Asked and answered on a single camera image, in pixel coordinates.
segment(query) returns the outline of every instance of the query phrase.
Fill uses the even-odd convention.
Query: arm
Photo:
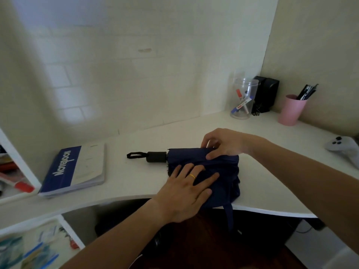
[[[92,244],[65,263],[61,269],[116,268],[128,269],[162,226],[170,222],[182,222],[197,214],[212,191],[207,189],[218,177],[193,186],[194,178],[204,170],[203,165],[186,164],[173,171],[166,184],[152,199],[135,213],[106,232]]]
[[[359,253],[359,180],[268,140],[218,128],[202,147],[207,159],[246,153],[267,168],[356,253]]]

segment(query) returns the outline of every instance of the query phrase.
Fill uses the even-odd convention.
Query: pink cup
[[[307,100],[296,100],[297,95],[285,96],[285,103],[279,115],[278,122],[285,126],[294,126],[301,115]]]

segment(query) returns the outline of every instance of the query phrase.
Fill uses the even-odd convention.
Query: game controller
[[[348,157],[359,169],[359,145],[354,138],[338,136],[334,140],[326,143],[324,147],[329,151],[340,152]]]

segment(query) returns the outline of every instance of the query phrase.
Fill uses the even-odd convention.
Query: white desk
[[[21,222],[39,221],[74,209],[108,201],[149,198],[167,179],[167,165],[126,158],[129,152],[166,151],[168,148],[199,147],[203,136],[217,127],[260,135],[287,149],[313,158],[359,178],[353,165],[323,148],[334,134],[299,122],[283,126],[276,113],[236,120],[227,112],[210,114],[103,140],[107,145],[103,185],[53,199],[32,196],[0,206],[0,229]],[[293,216],[315,217],[280,181],[247,155],[240,155],[240,197],[234,209]]]

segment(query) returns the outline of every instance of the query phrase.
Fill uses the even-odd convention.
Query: finger
[[[180,171],[181,169],[181,165],[178,165],[172,172],[171,176],[168,178],[168,179],[173,179],[173,178],[176,178],[177,175],[178,175],[178,172]]]
[[[212,160],[212,159],[222,156],[222,155],[225,155],[225,152],[223,151],[221,145],[219,145],[216,150],[213,150],[206,155],[206,159]]]
[[[192,168],[194,167],[195,165],[193,163],[188,163],[186,164],[181,173],[177,176],[177,177],[180,177],[180,178],[185,178],[187,176],[187,174],[192,170]]]
[[[195,190],[197,193],[201,193],[204,189],[208,188],[214,181],[219,178],[219,173],[215,173],[211,177],[207,178],[206,180],[202,181],[201,183],[197,184]]]
[[[203,165],[197,165],[195,166],[192,171],[188,174],[188,176],[186,177],[186,179],[188,179],[189,181],[191,181],[191,185],[193,185],[193,181],[195,181],[196,177],[198,176],[198,174],[205,170]]]
[[[200,210],[201,206],[208,200],[208,198],[211,196],[212,190],[211,189],[205,189],[200,193],[200,195],[197,197],[195,203],[193,204],[193,207],[196,211],[196,213]]]
[[[208,148],[212,148],[212,147],[215,146],[216,143],[218,143],[217,140],[210,140],[209,143],[208,143],[208,145],[207,145],[207,147],[208,147]]]
[[[206,148],[209,140],[215,139],[215,138],[216,138],[215,130],[205,134],[203,137],[202,143],[201,143],[201,148]]]

